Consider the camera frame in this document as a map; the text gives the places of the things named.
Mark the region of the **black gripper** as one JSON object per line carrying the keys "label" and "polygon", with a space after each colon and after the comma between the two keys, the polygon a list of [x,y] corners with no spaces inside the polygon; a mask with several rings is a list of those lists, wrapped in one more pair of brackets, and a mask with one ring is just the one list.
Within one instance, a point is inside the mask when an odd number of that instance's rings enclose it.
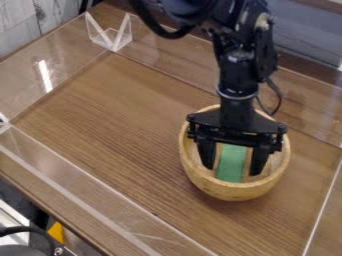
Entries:
{"label": "black gripper", "polygon": [[254,148],[251,176],[262,173],[270,154],[282,151],[287,128],[257,112],[255,97],[255,93],[246,96],[219,93],[217,108],[187,115],[188,137],[198,144],[202,164],[210,170],[215,165],[217,143]]}

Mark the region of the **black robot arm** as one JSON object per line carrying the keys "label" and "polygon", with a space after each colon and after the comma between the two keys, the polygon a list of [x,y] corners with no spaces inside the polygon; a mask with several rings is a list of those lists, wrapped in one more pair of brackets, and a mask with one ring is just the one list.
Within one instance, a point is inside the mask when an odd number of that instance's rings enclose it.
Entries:
{"label": "black robot arm", "polygon": [[170,40],[200,28],[208,35],[219,67],[217,93],[219,107],[187,115],[187,136],[195,141],[202,164],[214,167],[217,145],[233,144],[253,149],[250,174],[262,173],[269,157],[282,150],[287,127],[258,112],[262,83],[278,69],[274,46],[274,21],[266,0],[156,0],[154,5],[179,24],[163,28],[146,0],[128,0],[131,8],[154,33]]}

